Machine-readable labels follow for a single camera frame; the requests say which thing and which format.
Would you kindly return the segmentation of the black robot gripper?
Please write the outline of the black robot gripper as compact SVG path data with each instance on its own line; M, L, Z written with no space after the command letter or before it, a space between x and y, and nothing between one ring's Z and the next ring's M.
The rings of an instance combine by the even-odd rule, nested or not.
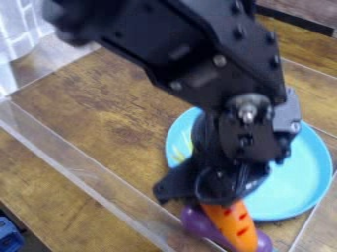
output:
M229 206L245 198L265 182L271 164L292 155L300 120L293 88L279 105L249 93L233 97L221 113L204 112L193 124L190 157L153 187L157 201Z

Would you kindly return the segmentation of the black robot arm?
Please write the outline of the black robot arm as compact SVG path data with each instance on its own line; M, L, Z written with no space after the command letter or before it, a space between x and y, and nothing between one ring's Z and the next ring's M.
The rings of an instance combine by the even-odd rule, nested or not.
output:
M300 102L255 7L255 0L42 0L61 40L99 43L202 112L193 154L154 185L161 203L228 206L292 154Z

